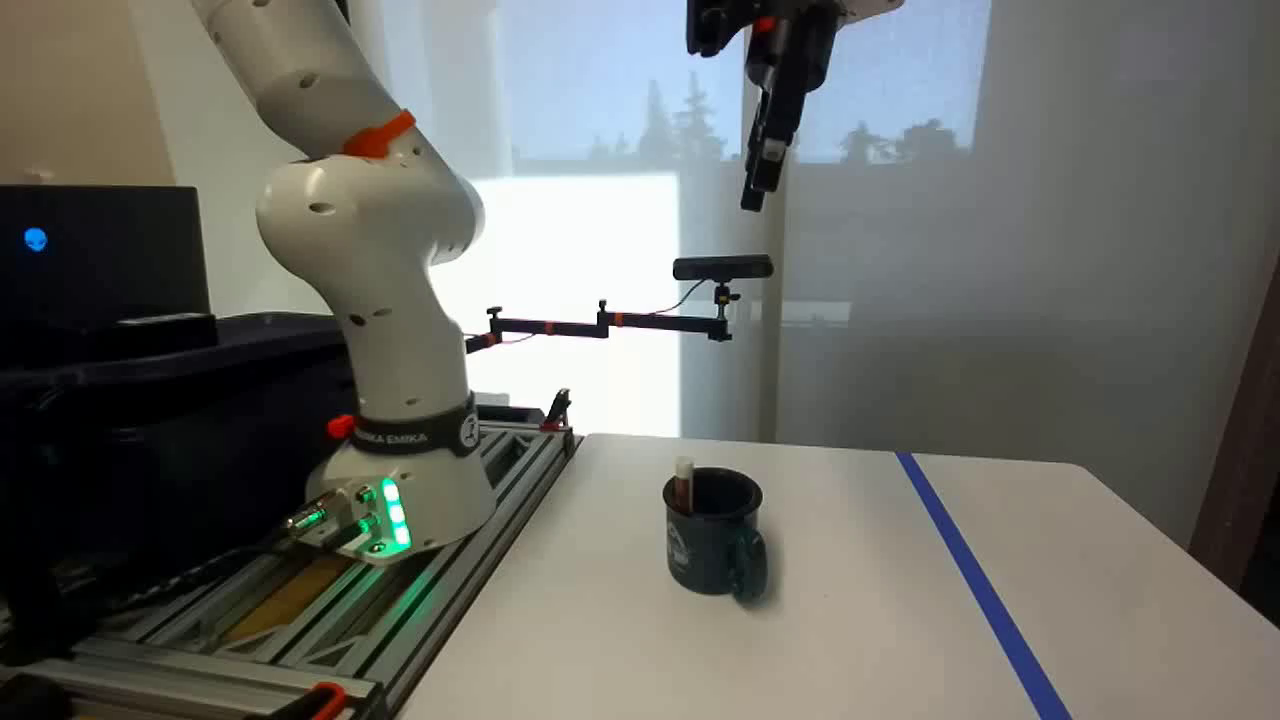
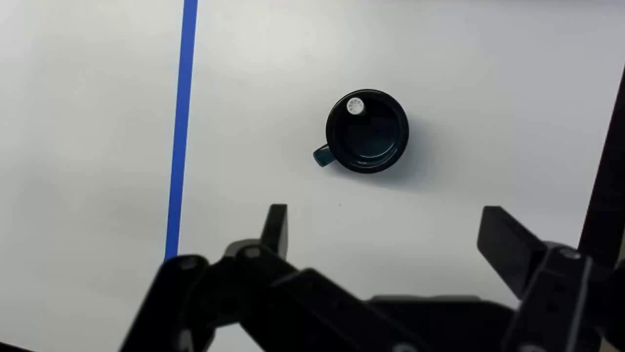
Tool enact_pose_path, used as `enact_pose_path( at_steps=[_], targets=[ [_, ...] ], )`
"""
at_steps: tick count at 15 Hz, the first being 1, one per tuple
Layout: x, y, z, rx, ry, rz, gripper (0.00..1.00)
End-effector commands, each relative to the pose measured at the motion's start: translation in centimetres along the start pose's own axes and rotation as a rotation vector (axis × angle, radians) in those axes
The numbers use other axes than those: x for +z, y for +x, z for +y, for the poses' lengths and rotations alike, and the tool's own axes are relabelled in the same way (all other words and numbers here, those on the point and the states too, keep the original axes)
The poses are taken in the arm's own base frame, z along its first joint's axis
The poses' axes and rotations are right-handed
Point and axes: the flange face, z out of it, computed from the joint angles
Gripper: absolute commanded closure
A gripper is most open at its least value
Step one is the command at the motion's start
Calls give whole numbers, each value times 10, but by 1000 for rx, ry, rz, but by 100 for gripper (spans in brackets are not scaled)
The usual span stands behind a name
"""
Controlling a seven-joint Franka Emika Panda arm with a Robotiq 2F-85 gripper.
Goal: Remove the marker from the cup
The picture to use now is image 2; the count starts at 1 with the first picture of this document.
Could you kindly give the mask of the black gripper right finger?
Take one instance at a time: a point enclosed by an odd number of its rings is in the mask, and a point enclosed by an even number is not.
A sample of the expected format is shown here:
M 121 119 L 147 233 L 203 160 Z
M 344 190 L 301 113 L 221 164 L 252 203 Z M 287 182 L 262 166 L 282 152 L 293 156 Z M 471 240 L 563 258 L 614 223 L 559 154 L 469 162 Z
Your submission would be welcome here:
M 498 205 L 483 209 L 477 248 L 516 297 L 528 293 L 532 278 L 549 250 L 567 252 L 563 244 L 539 240 Z

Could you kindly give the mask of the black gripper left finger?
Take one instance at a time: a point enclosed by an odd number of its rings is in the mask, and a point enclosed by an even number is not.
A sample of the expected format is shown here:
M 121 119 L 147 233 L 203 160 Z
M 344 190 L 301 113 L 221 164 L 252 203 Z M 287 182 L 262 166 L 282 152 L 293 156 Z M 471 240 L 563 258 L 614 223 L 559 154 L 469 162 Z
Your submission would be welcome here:
M 285 203 L 272 203 L 258 238 L 235 240 L 227 246 L 227 256 L 239 256 L 248 248 L 262 248 L 278 258 L 287 258 L 289 246 L 289 211 Z

